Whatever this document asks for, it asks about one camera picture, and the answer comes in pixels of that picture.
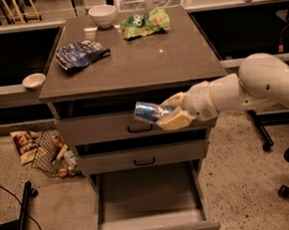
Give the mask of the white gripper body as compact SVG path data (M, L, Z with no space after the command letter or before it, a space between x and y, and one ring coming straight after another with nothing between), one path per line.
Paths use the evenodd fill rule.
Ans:
M208 81L195 84L185 92L183 107L191 116L201 121L207 121L218 116Z

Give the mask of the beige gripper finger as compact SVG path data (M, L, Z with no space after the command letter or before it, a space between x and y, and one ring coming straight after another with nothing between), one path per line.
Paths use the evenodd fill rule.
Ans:
M177 93L162 102L161 105L165 107L181 107L183 105L184 99L184 92Z
M168 115L161 117L156 124L164 130L171 131L173 129L181 129L189 126L193 120L195 120L195 116L192 116L189 111L177 107Z

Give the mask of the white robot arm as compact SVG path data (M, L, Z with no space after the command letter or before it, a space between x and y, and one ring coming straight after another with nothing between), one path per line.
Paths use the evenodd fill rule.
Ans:
M196 119L207 121L233 109L271 104L289 109L289 66L273 55L256 53L244 59L237 73L195 84L162 104L172 109L157 122L164 130L184 128Z

